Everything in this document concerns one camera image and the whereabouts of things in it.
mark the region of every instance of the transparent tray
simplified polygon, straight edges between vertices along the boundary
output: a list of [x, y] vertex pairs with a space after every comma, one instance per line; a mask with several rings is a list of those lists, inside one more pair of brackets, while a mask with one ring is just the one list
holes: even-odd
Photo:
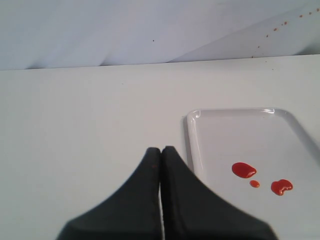
[[[186, 120], [194, 173], [212, 191], [268, 222], [280, 240], [320, 239], [320, 151], [292, 114], [274, 108], [194, 110]], [[238, 162], [257, 173], [238, 177], [232, 171]], [[276, 195], [271, 185], [281, 179], [293, 189]]]

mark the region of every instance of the red speck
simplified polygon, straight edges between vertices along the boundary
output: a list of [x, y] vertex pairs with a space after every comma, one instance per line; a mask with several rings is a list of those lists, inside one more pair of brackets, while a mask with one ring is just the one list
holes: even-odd
[[257, 170], [244, 162], [237, 162], [232, 165], [232, 172], [240, 178], [248, 179], [257, 173]]
[[278, 196], [282, 196], [284, 194], [284, 191], [292, 190], [294, 186], [291, 182], [285, 179], [281, 179], [279, 181], [274, 181], [271, 184], [271, 190]]
[[254, 187], [254, 188], [260, 187], [260, 183], [259, 183], [258, 181], [256, 181], [256, 180], [251, 180], [251, 181], [250, 181], [250, 185], [251, 185], [252, 187]]

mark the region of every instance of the white backdrop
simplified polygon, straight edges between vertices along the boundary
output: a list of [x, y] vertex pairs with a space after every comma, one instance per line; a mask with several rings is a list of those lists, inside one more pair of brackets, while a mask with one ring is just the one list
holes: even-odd
[[0, 70], [320, 53], [319, 0], [2, 0]]

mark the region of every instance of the white surface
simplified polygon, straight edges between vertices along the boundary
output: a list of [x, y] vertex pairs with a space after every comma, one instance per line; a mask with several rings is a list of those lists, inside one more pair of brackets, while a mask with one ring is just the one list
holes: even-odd
[[54, 239], [193, 109], [273, 106], [320, 146], [320, 55], [0, 71], [0, 238]]
[[319, 0], [2, 0], [0, 70], [318, 54], [317, 8]]
[[[216, 194], [269, 223], [280, 240], [320, 239], [320, 152], [289, 112], [195, 110], [187, 124], [194, 172]], [[257, 173], [236, 176], [232, 166], [238, 162]], [[293, 184], [283, 196], [271, 191], [280, 179]]]

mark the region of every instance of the white table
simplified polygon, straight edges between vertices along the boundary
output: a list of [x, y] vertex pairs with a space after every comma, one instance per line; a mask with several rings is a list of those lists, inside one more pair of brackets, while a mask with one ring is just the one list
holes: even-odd
[[52, 240], [198, 108], [278, 107], [320, 146], [320, 55], [0, 71], [0, 239]]

